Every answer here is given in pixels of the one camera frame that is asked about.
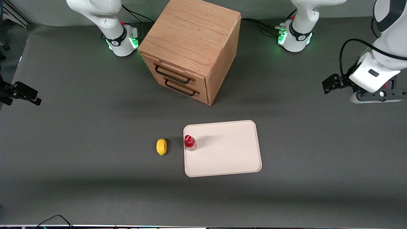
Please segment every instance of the drawer handle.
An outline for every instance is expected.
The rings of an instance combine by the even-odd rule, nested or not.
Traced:
[[[173,80],[175,80],[175,81],[177,81],[177,82],[180,82],[180,83],[182,83],[182,84],[187,84],[187,83],[189,83],[189,81],[191,80],[191,78],[188,78],[188,80],[182,81],[182,80],[177,79],[177,78],[175,78],[175,77],[172,77],[172,76],[170,76],[170,75],[168,75],[168,74],[165,74],[164,72],[160,72],[160,71],[158,70],[158,68],[159,68],[159,66],[156,65],[156,66],[155,66],[155,71],[156,71],[158,74],[163,75],[163,76],[165,76],[165,77],[168,77],[168,78],[170,78],[170,79],[173,79]]]
[[[180,90],[180,89],[178,89],[178,88],[176,88],[176,87],[173,87],[173,86],[171,86],[171,85],[168,85],[167,84],[168,83],[168,80],[166,79],[165,80],[165,86],[167,86],[167,87],[169,87],[169,88],[171,88],[171,89],[174,89],[174,90],[176,90],[176,91],[178,91],[178,92],[181,92],[182,94],[184,94],[184,95],[187,95],[187,96],[194,96],[195,95],[195,93],[196,93],[196,91],[194,91],[192,94],[189,94],[189,93],[186,93],[186,92],[184,92],[184,91],[182,91],[182,90]]]

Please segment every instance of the yellow sponge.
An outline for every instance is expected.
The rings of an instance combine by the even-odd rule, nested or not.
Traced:
[[[167,152],[167,141],[165,141],[165,139],[159,139],[157,141],[157,153],[162,156],[166,152]]]

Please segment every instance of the wooden box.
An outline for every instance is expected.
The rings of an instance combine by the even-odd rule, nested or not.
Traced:
[[[157,82],[211,105],[237,49],[241,14],[171,0],[138,48]]]

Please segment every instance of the plastic bottle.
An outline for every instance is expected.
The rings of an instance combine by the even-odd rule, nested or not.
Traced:
[[[185,136],[184,144],[189,151],[194,151],[197,148],[197,142],[190,135]]]

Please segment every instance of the wall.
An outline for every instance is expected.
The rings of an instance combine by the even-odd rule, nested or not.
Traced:
[[[272,19],[287,16],[294,10],[289,0],[206,0],[242,13],[243,18]],[[10,0],[33,23],[53,26],[90,25],[88,19],[72,11],[66,0]],[[323,18],[372,16],[375,0],[348,0],[346,3],[319,9]],[[168,0],[122,0],[130,10],[157,19]],[[124,9],[118,14],[124,22],[135,22]]]

